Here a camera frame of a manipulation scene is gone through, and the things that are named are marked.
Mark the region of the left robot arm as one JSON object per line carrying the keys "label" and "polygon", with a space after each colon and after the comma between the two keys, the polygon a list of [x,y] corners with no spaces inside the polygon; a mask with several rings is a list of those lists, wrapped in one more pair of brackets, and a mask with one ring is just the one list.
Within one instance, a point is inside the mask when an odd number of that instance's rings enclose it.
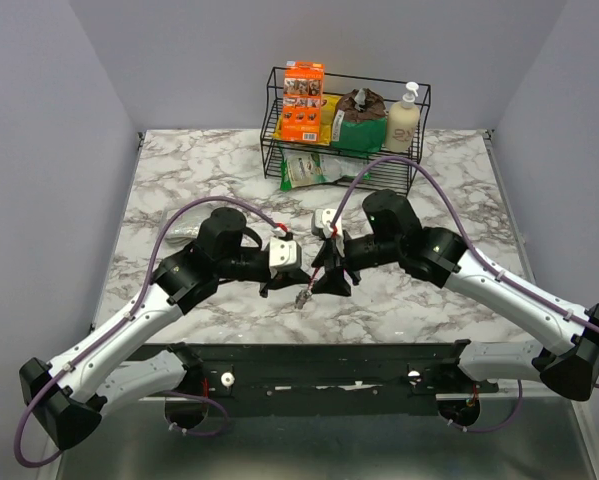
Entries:
{"label": "left robot arm", "polygon": [[220,207],[180,251],[151,262],[146,283],[119,312],[77,345],[19,370],[24,415],[34,417],[55,446],[68,450],[85,440],[105,414],[135,399],[174,390],[193,393],[199,361],[180,348],[132,366],[124,361],[154,334],[214,295],[224,281],[271,290],[306,284],[302,251],[292,233],[276,225],[268,242],[248,227],[240,211]]}

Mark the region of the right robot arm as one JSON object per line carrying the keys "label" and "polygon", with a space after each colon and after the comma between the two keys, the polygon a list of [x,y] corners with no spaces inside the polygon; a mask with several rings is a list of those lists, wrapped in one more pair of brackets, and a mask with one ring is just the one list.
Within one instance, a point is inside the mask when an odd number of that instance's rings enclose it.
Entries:
{"label": "right robot arm", "polygon": [[392,190],[370,194],[362,210],[372,231],[359,238],[343,229],[335,209],[314,212],[311,230],[323,244],[312,265],[324,274],[313,293],[348,297],[362,270],[396,263],[410,277],[475,300],[532,337],[469,342],[439,367],[446,389],[528,380],[570,400],[590,399],[599,376],[599,304],[585,308],[559,300],[472,252],[457,233],[422,226],[408,199]]}

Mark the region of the steel key organizer red handle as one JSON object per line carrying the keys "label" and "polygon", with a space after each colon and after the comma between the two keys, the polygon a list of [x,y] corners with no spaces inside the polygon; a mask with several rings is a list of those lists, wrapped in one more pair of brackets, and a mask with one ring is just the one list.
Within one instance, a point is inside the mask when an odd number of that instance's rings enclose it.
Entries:
{"label": "steel key organizer red handle", "polygon": [[317,281],[317,275],[320,272],[320,270],[321,270],[320,267],[316,267],[313,270],[313,273],[308,282],[308,285],[297,294],[297,296],[295,298],[295,303],[294,303],[294,306],[296,309],[301,310],[305,306],[305,304],[310,300],[310,298],[312,296],[313,287]]}

